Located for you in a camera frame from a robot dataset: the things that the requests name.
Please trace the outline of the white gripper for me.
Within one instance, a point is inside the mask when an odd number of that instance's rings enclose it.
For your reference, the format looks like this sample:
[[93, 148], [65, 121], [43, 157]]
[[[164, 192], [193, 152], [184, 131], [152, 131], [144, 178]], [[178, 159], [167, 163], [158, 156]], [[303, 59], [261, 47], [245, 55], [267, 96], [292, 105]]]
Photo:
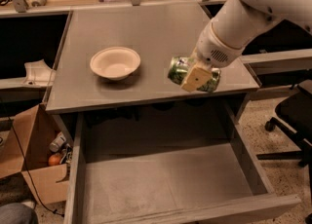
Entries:
[[202, 30], [195, 45], [193, 56], [205, 64], [196, 63], [183, 79], [181, 87], [194, 92], [212, 78], [212, 67], [223, 68], [230, 65], [245, 49], [243, 44], [236, 47], [218, 37], [210, 21]]

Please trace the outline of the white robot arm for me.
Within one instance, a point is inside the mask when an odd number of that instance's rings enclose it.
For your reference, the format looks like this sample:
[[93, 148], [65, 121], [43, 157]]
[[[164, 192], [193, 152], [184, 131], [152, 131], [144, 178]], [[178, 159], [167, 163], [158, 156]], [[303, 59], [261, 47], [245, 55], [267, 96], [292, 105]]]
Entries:
[[199, 89], [213, 69], [231, 64], [253, 39], [285, 19], [310, 32], [312, 0], [226, 0], [199, 35], [181, 87]]

